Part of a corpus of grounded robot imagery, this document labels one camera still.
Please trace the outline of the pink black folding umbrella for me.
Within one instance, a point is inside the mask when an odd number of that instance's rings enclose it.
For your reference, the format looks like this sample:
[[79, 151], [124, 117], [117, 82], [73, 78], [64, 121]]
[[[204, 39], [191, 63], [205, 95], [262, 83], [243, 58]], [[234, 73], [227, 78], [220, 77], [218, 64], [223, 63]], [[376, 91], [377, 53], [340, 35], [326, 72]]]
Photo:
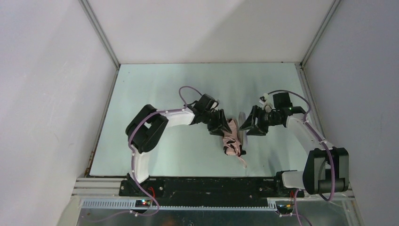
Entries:
[[247, 162], [242, 158], [246, 155], [246, 151], [243, 149], [243, 139], [240, 135], [238, 122], [234, 118], [227, 119], [228, 126], [231, 132], [223, 133], [223, 152], [227, 156], [235, 156], [241, 163], [243, 168], [247, 168]]

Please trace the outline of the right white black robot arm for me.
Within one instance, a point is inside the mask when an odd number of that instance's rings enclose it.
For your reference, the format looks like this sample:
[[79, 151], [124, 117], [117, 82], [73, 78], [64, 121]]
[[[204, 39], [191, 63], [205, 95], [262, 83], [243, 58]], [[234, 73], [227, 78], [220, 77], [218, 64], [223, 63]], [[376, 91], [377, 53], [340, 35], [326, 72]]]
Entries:
[[349, 153], [335, 147], [317, 131], [308, 119], [310, 103], [301, 95], [288, 90], [271, 91], [259, 98], [261, 106], [253, 106], [240, 126], [248, 136], [265, 136], [269, 127], [282, 125], [299, 141], [307, 153], [302, 171], [281, 171], [284, 187], [302, 189], [331, 201], [335, 193], [349, 188]]

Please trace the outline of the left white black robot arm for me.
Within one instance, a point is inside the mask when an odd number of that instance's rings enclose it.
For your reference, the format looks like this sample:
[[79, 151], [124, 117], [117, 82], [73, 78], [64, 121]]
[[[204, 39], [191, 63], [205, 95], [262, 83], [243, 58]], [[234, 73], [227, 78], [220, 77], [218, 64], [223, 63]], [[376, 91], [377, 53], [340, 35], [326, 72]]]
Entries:
[[222, 136], [231, 131], [224, 111], [218, 109], [217, 101], [208, 94], [177, 109], [158, 110], [151, 104], [145, 105], [125, 130], [132, 151], [130, 177], [139, 184], [149, 178], [151, 151], [165, 130], [199, 123], [206, 124], [211, 135]]

